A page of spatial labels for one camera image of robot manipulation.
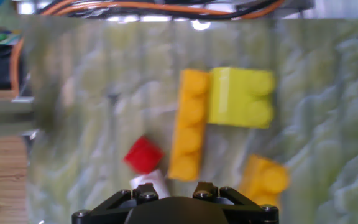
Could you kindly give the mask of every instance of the black cable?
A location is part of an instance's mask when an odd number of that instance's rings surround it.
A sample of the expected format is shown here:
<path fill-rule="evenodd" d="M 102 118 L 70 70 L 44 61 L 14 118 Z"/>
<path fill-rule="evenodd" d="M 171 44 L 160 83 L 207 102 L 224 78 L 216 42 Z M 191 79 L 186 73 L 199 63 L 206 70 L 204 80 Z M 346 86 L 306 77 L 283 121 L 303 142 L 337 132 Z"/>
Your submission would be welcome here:
<path fill-rule="evenodd" d="M 214 0 L 164 0 L 164 4 L 197 5 L 213 2 Z"/>
<path fill-rule="evenodd" d="M 175 12 L 175 11 L 165 11 L 165 10 L 158 10 L 158 9 L 150 10 L 150 9 L 140 9 L 140 8 L 137 8 L 138 11 L 135 14 L 145 14 L 144 12 L 150 13 L 152 11 L 152 12 L 154 12 L 154 14 L 161 14 L 161 15 L 164 15 L 164 16 L 180 17 L 180 18 L 186 18 L 186 19 L 209 20 L 209 21 L 210 20 L 229 20 L 229 19 L 241 17 L 241 16 L 244 16 L 244 15 L 250 14 L 252 12 L 261 10 L 261 9 L 263 9 L 263 8 L 269 6 L 269 5 L 271 5 L 271 4 L 273 4 L 273 3 L 277 2 L 277 1 L 278 0 L 266 0 L 266 1 L 263 1 L 261 3 L 258 3 L 256 5 L 254 5 L 254 6 L 248 7 L 247 9 L 237 11 L 237 12 L 233 12 L 233 13 L 229 13 L 229 14 L 225 14 L 225 15 L 200 15 L 200 14 L 193 14 L 193 13 L 189 13 L 189 12 Z M 59 10 L 64 9 L 66 7 L 70 7 L 70 6 L 72 6 L 72 5 L 65 6 L 63 8 L 60 8 Z M 92 13 L 93 11 L 100 10 L 102 8 L 105 8 L 105 7 L 96 7 L 94 9 L 81 10 L 80 12 L 88 11 L 89 13 Z M 128 11 L 136 11 L 136 8 L 126 8 L 126 7 L 114 8 L 112 10 L 108 10 L 106 12 L 103 12 L 101 15 L 98 15 L 96 17 L 89 16 L 87 18 L 106 19 L 106 16 L 102 16 L 102 15 L 108 14 L 109 16 L 112 16 L 112 15 L 117 14 L 117 13 L 119 14 L 120 12 L 121 13 L 122 12 L 128 13 Z M 69 14 L 68 16 L 69 17 L 82 17 L 78 13 L 75 13 L 75 12 Z"/>

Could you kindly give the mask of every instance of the wooden floor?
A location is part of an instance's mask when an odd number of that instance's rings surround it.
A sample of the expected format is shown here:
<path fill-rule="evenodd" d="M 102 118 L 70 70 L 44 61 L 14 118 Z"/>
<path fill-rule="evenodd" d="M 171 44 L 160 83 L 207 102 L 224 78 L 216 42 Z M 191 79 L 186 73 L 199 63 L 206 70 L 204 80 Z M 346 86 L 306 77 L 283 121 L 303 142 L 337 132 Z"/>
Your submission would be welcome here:
<path fill-rule="evenodd" d="M 0 99 L 10 97 L 10 92 L 0 91 Z M 21 138 L 0 138 L 0 223 L 27 223 L 26 168 L 27 156 Z"/>

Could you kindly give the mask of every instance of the bolt head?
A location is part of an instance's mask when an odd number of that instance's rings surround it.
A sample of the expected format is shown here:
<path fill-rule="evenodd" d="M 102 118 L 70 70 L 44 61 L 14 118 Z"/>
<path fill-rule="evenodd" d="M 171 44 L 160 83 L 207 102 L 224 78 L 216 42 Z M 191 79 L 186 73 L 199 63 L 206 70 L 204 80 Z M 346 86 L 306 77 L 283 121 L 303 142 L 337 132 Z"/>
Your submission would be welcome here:
<path fill-rule="evenodd" d="M 222 187 L 221 190 L 230 190 L 231 187 Z"/>
<path fill-rule="evenodd" d="M 199 190 L 195 193 L 195 196 L 198 198 L 208 198 L 208 197 L 212 197 L 212 194 L 205 190 Z"/>
<path fill-rule="evenodd" d="M 130 190 L 121 190 L 122 194 L 131 194 L 132 192 Z"/>
<path fill-rule="evenodd" d="M 146 199 L 152 199 L 155 198 L 157 196 L 157 194 L 155 194 L 154 192 L 144 192 L 140 195 L 140 197 L 146 198 Z"/>
<path fill-rule="evenodd" d="M 79 210 L 75 213 L 75 215 L 77 217 L 84 217 L 85 215 L 91 213 L 91 210 L 87 210 L 87 209 L 82 209 L 82 210 Z"/>
<path fill-rule="evenodd" d="M 274 205 L 261 205 L 260 208 L 263 209 L 265 212 L 278 210 L 278 208 L 276 206 L 274 206 Z"/>

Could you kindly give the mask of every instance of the plastic toy block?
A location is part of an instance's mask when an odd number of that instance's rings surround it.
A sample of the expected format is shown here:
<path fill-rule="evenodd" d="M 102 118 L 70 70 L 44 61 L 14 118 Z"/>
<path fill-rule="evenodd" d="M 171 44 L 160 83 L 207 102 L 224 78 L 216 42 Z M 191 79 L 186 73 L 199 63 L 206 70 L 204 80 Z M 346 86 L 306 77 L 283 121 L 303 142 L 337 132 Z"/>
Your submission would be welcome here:
<path fill-rule="evenodd" d="M 271 72 L 221 67 L 211 71 L 208 123 L 268 128 L 273 120 Z"/>
<path fill-rule="evenodd" d="M 210 74 L 184 70 L 173 133 L 168 177 L 182 181 L 198 178 L 206 125 Z"/>
<path fill-rule="evenodd" d="M 131 147 L 124 162 L 138 174 L 151 173 L 160 162 L 164 153 L 146 137 L 140 137 Z"/>
<path fill-rule="evenodd" d="M 258 205 L 279 206 L 278 196 L 289 184 L 287 169 L 269 159 L 251 155 L 239 192 Z"/>

